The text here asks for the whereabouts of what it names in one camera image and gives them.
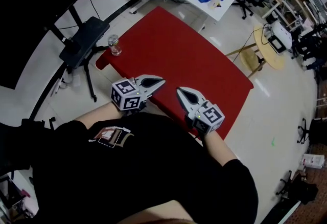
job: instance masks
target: tripod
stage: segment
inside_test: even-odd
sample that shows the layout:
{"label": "tripod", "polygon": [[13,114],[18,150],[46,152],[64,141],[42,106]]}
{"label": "tripod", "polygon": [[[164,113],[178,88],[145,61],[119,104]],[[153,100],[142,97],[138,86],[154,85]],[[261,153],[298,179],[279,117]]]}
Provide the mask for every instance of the tripod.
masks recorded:
{"label": "tripod", "polygon": [[84,67],[91,98],[96,102],[97,97],[94,94],[88,64],[95,53],[108,48],[104,46],[96,47],[95,45],[110,26],[95,17],[91,17],[88,21],[82,23],[73,5],[69,7],[69,11],[79,27],[79,30],[72,38],[66,39],[55,25],[52,25],[50,29],[65,44],[65,48],[59,57],[65,62],[66,67],[69,70],[77,69],[80,66]]}

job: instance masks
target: red table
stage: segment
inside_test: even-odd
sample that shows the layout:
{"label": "red table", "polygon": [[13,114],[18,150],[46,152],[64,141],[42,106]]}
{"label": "red table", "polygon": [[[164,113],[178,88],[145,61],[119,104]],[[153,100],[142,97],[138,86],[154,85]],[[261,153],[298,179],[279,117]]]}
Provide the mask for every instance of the red table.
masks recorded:
{"label": "red table", "polygon": [[217,129],[224,139],[233,126],[253,88],[251,81],[205,38],[161,7],[157,7],[130,28],[120,39],[122,53],[103,53],[96,66],[111,64],[126,78],[142,74],[166,80],[151,101],[182,125],[185,111],[176,88],[186,86],[201,91],[219,106],[225,120]]}

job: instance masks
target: tiled floor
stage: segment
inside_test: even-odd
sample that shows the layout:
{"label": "tiled floor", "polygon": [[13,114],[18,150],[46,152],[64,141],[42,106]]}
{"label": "tiled floor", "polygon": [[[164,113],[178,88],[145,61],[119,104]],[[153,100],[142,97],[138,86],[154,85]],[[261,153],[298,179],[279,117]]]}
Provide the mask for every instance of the tiled floor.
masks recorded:
{"label": "tiled floor", "polygon": [[[109,34],[121,36],[158,5],[191,27],[203,19],[201,12],[190,5],[152,0],[135,15],[128,10],[123,12],[111,23],[110,29],[98,45],[106,45]],[[245,20],[241,17],[241,9],[232,6],[218,23],[212,21],[200,34],[222,53],[231,52],[243,46],[255,24],[263,22],[258,16]],[[302,117],[310,121],[314,112],[317,87],[313,73],[304,72],[296,60],[291,60],[288,53],[285,55],[286,65],[282,71],[275,71],[266,65],[251,78],[254,89],[225,140],[249,167],[255,180],[260,201],[256,223],[260,223],[277,202],[274,194],[279,179],[288,170],[295,171],[297,168],[299,158],[306,150],[306,145],[296,143],[297,126]],[[54,97],[48,97],[36,119],[48,122],[54,116],[57,120],[55,126],[58,126],[110,101],[110,85],[120,75],[111,66],[102,71],[95,68],[94,62],[99,56],[94,56],[90,65],[90,75],[98,101],[94,103],[90,98],[84,71],[79,69],[75,75],[80,76],[80,86],[61,89]],[[239,59],[235,64],[245,74],[249,74]],[[147,111],[162,113],[154,105],[147,107]]]}

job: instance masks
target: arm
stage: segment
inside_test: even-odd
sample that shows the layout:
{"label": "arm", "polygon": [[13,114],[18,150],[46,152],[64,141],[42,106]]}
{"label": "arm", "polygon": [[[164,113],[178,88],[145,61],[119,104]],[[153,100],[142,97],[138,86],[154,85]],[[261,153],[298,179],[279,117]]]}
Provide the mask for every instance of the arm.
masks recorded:
{"label": "arm", "polygon": [[101,107],[98,107],[75,120],[82,122],[87,129],[98,121],[120,119],[123,113],[119,111],[116,106],[110,102]]}
{"label": "arm", "polygon": [[206,146],[209,154],[218,161],[221,166],[224,166],[230,160],[237,159],[235,154],[230,150],[215,130],[208,133],[203,138],[203,145]]}

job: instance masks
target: power cord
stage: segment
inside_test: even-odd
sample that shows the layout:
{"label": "power cord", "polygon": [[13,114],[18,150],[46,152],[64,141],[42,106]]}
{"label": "power cord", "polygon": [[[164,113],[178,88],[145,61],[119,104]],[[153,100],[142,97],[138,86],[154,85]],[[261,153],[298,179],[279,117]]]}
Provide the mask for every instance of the power cord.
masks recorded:
{"label": "power cord", "polygon": [[90,0],[90,1],[91,1],[92,7],[94,8],[94,10],[95,10],[96,14],[98,15],[98,18],[99,18],[99,20],[101,20],[101,19],[100,19],[100,16],[99,16],[99,14],[98,14],[98,12],[97,12],[97,10],[95,9],[95,7],[94,7],[94,5],[93,5],[93,2],[92,2],[92,0]]}
{"label": "power cord", "polygon": [[249,36],[248,39],[245,41],[243,47],[241,47],[240,51],[238,52],[238,54],[237,54],[236,57],[234,58],[233,63],[235,62],[235,60],[237,59],[237,57],[239,56],[239,54],[243,51],[245,45],[246,45],[247,42],[249,41],[249,39],[250,39],[250,37],[252,36],[252,34],[253,34],[255,31],[257,31],[257,30],[253,30],[253,31],[251,32],[250,36]]}
{"label": "power cord", "polygon": [[78,27],[78,25],[71,26],[71,27],[66,27],[66,28],[60,28],[60,29],[58,29],[58,30],[65,30],[65,29],[70,29],[70,28],[74,28],[74,27]]}
{"label": "power cord", "polygon": [[[272,28],[269,27],[269,30],[270,30],[270,32],[271,32],[271,36],[273,36],[274,33],[273,33],[273,31],[272,31]],[[262,31],[262,33],[261,33],[261,44],[262,44],[262,45],[267,45],[267,44],[269,43],[269,41],[268,41],[267,43],[263,43],[263,41],[262,41],[263,35],[264,35],[264,31]]]}

